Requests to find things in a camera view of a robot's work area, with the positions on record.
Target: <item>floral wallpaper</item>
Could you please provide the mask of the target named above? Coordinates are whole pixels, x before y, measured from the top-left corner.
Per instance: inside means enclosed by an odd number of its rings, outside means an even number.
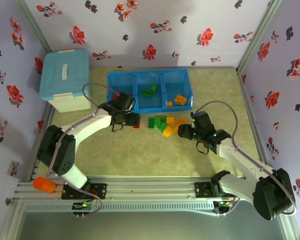
[[[94,68],[237,67],[269,5],[269,0],[23,1],[52,51],[88,49]]]
[[[282,1],[242,80],[268,162],[289,173],[300,228],[300,0]]]
[[[45,10],[52,13],[52,6]],[[46,103],[39,97],[43,52],[13,1],[0,1],[0,231],[17,183],[25,181]]]

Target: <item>lid handle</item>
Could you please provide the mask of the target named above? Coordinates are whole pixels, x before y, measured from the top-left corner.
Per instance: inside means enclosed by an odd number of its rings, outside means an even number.
[[[67,70],[68,70],[68,64],[63,64],[62,67],[62,80],[66,80],[67,79]]]

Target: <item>storage box lid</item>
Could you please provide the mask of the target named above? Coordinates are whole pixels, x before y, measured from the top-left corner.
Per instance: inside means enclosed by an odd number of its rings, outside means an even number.
[[[40,97],[53,100],[54,95],[72,93],[82,96],[82,87],[90,82],[89,53],[85,49],[73,49],[48,53],[43,62]],[[86,94],[90,86],[85,87]]]

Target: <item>cable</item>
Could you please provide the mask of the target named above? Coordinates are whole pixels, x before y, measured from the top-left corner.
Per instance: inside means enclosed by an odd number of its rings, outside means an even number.
[[[110,91],[114,92],[116,95],[119,96],[119,93],[118,93],[117,91],[115,91],[115,90],[113,90],[112,88],[110,88],[110,87],[108,87],[108,86],[106,86],[106,85],[104,85],[104,84],[101,84],[101,83],[97,83],[97,82],[88,82],[88,83],[86,83],[86,84],[83,85],[83,87],[82,87],[82,93],[83,93],[83,96],[84,96],[89,102],[91,102],[91,103],[95,106],[95,111],[92,113],[92,115],[90,115],[90,116],[88,116],[88,117],[86,117],[86,118],[84,118],[84,119],[82,119],[82,120],[76,122],[76,123],[73,124],[72,126],[70,126],[70,127],[69,127],[66,131],[64,131],[64,133],[61,135],[61,137],[59,138],[58,142],[56,143],[56,146],[55,146],[55,149],[54,149],[54,153],[53,153],[53,156],[52,156],[50,165],[49,165],[49,169],[48,169],[48,172],[46,173],[46,176],[45,176],[46,178],[48,178],[49,175],[50,175],[50,173],[52,172],[52,168],[53,168],[53,166],[54,166],[54,164],[55,164],[55,161],[56,161],[56,158],[57,158],[57,155],[58,155],[58,151],[59,151],[59,148],[60,148],[60,146],[61,146],[61,142],[62,142],[62,140],[64,139],[64,137],[65,137],[70,131],[73,131],[76,127],[78,127],[78,126],[84,124],[85,122],[90,121],[91,119],[95,118],[95,117],[96,117],[96,114],[97,114],[98,111],[99,111],[98,105],[97,105],[91,98],[89,98],[89,97],[86,95],[86,93],[85,93],[85,88],[86,88],[86,86],[88,86],[88,85],[99,85],[99,86],[102,86],[102,87],[104,87],[104,88],[106,88],[106,89],[109,89]],[[102,201],[101,201],[100,197],[98,197],[96,194],[93,194],[93,193],[91,193],[91,192],[87,192],[87,191],[81,190],[81,189],[79,189],[79,188],[76,188],[75,186],[73,186],[73,185],[70,184],[70,183],[67,183],[67,184],[68,184],[71,188],[77,190],[78,192],[83,193],[83,194],[90,195],[90,196],[92,196],[92,197],[94,197],[94,198],[96,198],[96,199],[98,199],[98,200],[100,201],[100,206],[99,206],[96,210],[94,210],[94,211],[92,211],[92,212],[90,212],[90,213],[95,213],[95,212],[99,211],[99,210],[102,208]]]
[[[214,100],[214,101],[210,101],[207,102],[206,104],[204,104],[203,106],[201,106],[197,111],[195,111],[196,113],[199,112],[201,109],[203,109],[205,106],[210,105],[210,104],[214,104],[214,103],[220,103],[223,105],[226,105],[233,113],[234,115],[234,119],[235,119],[235,127],[231,136],[231,140],[232,140],[232,144],[235,147],[235,149],[241,153],[243,156],[245,156],[251,163],[253,163],[254,165],[256,165],[261,171],[263,171],[264,173],[266,173],[276,184],[278,184],[278,186],[284,191],[284,193],[286,194],[286,196],[289,198],[289,200],[291,201],[292,205],[293,205],[293,211],[291,212],[282,212],[283,215],[287,215],[287,216],[292,216],[295,215],[297,212],[297,205],[296,202],[294,201],[293,197],[291,196],[291,194],[288,192],[288,190],[281,184],[281,182],[275,178],[275,176],[273,176],[268,170],[264,169],[263,166],[261,166],[258,162],[254,161],[250,156],[248,156],[246,153],[244,153],[236,144],[235,142],[235,134],[238,130],[238,116],[235,112],[235,110],[227,103],[223,102],[223,101],[219,101],[219,100]],[[237,204],[235,204],[232,209],[229,212],[232,212],[233,209],[237,206]]]

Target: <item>yellow lego brick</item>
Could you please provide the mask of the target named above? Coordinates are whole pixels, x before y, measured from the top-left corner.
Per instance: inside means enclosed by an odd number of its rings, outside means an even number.
[[[167,116],[165,122],[167,124],[175,124],[175,117],[174,116]]]
[[[178,129],[179,129],[179,126],[175,126],[175,127],[173,128],[173,132],[174,132],[175,134],[178,134]]]
[[[166,137],[169,137],[170,134],[172,133],[173,127],[172,126],[167,126],[166,129],[163,131],[163,135]]]
[[[176,103],[176,104],[179,104],[179,105],[185,105],[186,104],[186,102],[187,102],[187,99],[184,97],[184,96],[181,96],[181,95],[177,95],[177,96],[175,96],[175,98],[174,98],[174,102]]]
[[[180,126],[181,124],[186,124],[186,123],[187,123],[187,119],[185,117],[174,120],[174,124],[177,126]]]

